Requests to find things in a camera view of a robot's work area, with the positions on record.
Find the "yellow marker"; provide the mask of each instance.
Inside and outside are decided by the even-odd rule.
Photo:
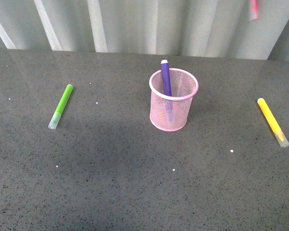
[[[259,98],[257,101],[258,105],[260,106],[262,113],[264,114],[266,120],[268,121],[276,139],[278,140],[281,147],[288,147],[289,142],[286,139],[283,131],[281,130],[280,126],[278,125],[274,115],[272,114],[269,106],[266,104],[266,101],[263,98]]]

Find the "gray countertop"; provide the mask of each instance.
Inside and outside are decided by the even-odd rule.
[[[149,119],[162,59],[199,81],[176,132]],[[0,50],[0,230],[289,231],[260,97],[289,141],[289,62]]]

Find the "green marker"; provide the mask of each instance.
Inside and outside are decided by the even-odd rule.
[[[61,100],[57,106],[57,109],[55,110],[55,112],[53,114],[53,117],[52,117],[52,119],[48,125],[48,128],[56,129],[56,127],[59,123],[59,120],[62,116],[62,113],[66,107],[66,103],[67,103],[72,91],[73,91],[73,86],[71,84],[68,84],[66,87],[66,90],[64,91],[63,96],[61,97]]]

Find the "white corrugated wall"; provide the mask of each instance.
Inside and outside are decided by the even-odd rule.
[[[289,0],[0,0],[0,48],[289,61]]]

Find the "mesh cup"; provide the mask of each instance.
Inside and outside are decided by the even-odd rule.
[[[193,96],[198,91],[198,82],[187,71],[177,68],[170,68],[169,71],[172,97],[164,95],[161,70],[150,78],[150,120],[158,129],[177,131],[187,122]]]

